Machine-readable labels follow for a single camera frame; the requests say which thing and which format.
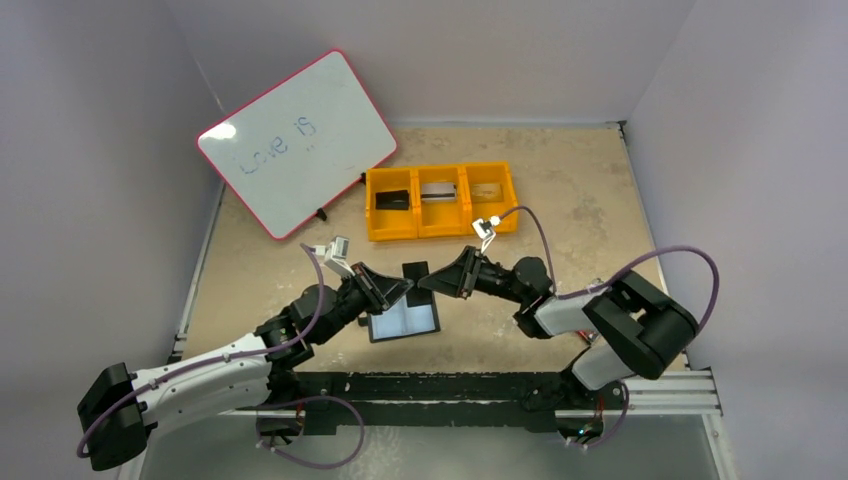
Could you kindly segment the black leather card holder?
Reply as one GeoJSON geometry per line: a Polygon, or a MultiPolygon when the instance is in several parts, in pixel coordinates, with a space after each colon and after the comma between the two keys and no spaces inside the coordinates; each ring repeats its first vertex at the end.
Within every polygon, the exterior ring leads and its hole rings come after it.
{"type": "Polygon", "coordinates": [[[367,329],[371,343],[441,331],[438,309],[432,293],[407,293],[385,313],[365,314],[357,319],[357,324],[367,329]]]}

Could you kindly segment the yellow three-compartment tray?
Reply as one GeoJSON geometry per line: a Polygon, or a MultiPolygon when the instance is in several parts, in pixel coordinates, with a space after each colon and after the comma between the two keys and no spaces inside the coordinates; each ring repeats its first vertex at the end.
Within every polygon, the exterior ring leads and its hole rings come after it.
{"type": "Polygon", "coordinates": [[[375,168],[364,180],[372,242],[473,235],[473,221],[519,204],[506,162],[375,168]]]}

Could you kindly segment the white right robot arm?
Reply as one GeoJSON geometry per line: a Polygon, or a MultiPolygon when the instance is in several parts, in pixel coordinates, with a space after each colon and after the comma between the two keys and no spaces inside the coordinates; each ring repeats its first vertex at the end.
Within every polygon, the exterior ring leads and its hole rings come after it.
{"type": "Polygon", "coordinates": [[[468,246],[418,285],[452,298],[481,292],[511,301],[518,306],[515,323],[532,339],[597,333],[603,344],[579,354],[562,372],[561,392],[576,407],[588,405],[612,382],[658,379],[700,330],[688,310],[631,268],[604,284],[558,295],[541,258],[523,257],[506,268],[468,246]]]}

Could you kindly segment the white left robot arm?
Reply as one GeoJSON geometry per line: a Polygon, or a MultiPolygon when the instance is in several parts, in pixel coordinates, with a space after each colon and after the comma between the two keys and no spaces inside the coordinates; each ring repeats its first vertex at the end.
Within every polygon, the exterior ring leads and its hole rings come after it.
{"type": "Polygon", "coordinates": [[[77,405],[77,456],[95,471],[109,470],[140,455],[154,433],[266,402],[289,407],[298,395],[290,373],[313,357],[314,346],[364,313],[389,310],[413,285],[359,262],[337,288],[309,286],[254,331],[215,350],[147,370],[131,372],[125,363],[103,369],[77,405]]]}

